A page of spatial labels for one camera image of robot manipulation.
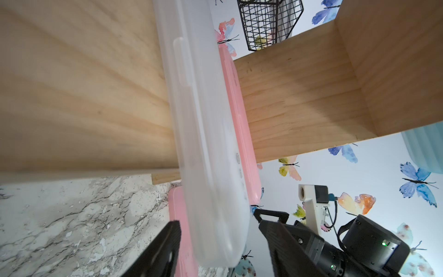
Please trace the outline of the pink case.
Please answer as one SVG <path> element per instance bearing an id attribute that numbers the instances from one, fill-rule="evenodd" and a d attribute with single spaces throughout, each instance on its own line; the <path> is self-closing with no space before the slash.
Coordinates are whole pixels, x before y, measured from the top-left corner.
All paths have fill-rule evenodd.
<path id="1" fill-rule="evenodd" d="M 193 254 L 188 215 L 182 187 L 176 187 L 168 193 L 168 208 L 171 221 L 179 221 L 181 228 L 180 248 L 175 270 L 176 277 L 198 277 L 198 264 Z"/>
<path id="2" fill-rule="evenodd" d="M 249 203 L 251 209 L 255 209 L 260 205 L 263 187 L 258 173 L 246 109 L 235 64 L 228 47 L 226 45 L 219 45 L 218 47 Z"/>

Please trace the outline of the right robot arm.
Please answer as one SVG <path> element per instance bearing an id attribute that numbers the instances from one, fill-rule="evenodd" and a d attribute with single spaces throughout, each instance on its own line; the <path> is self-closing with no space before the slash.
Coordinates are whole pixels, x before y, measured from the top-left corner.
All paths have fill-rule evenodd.
<path id="1" fill-rule="evenodd" d="M 277 277 L 397 277 L 410 247 L 359 215 L 341 226 L 336 248 L 303 223 L 288 225 L 286 212 L 256 210 Z"/>

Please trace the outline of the clear case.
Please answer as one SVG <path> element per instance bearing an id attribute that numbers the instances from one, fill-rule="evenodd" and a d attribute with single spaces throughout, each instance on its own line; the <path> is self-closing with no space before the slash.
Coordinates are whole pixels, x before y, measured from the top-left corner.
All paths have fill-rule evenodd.
<path id="1" fill-rule="evenodd" d="M 207 1 L 153 3 L 194 256 L 235 267 L 250 206 Z"/>

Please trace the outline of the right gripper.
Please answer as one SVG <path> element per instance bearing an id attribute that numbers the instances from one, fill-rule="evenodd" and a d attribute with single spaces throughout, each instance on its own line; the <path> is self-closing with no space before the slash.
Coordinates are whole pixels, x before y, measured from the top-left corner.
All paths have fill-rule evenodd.
<path id="1" fill-rule="evenodd" d="M 279 222 L 286 225 L 288 231 L 300 244 L 310 260 L 318 268 L 318 277 L 358 277 L 360 266 L 347 257 L 344 252 L 330 245 L 319 235 L 300 222 L 288 225 L 289 214 L 286 212 L 256 210 L 256 219 Z"/>

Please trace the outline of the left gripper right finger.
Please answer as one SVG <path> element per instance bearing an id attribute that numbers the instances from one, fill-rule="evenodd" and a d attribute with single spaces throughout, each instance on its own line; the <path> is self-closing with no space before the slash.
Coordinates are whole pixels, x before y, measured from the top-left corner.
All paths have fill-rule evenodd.
<path id="1" fill-rule="evenodd" d="M 276 277 L 317 277 L 318 268 L 304 252 L 286 225 L 263 220 L 259 230 L 267 240 Z"/>

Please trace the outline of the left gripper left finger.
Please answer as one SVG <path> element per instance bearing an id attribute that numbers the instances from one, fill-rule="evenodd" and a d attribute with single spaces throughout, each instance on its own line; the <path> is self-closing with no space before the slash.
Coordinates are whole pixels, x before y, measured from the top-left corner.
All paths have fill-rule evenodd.
<path id="1" fill-rule="evenodd" d="M 173 277 L 181 242 L 181 227 L 170 221 L 121 277 Z"/>

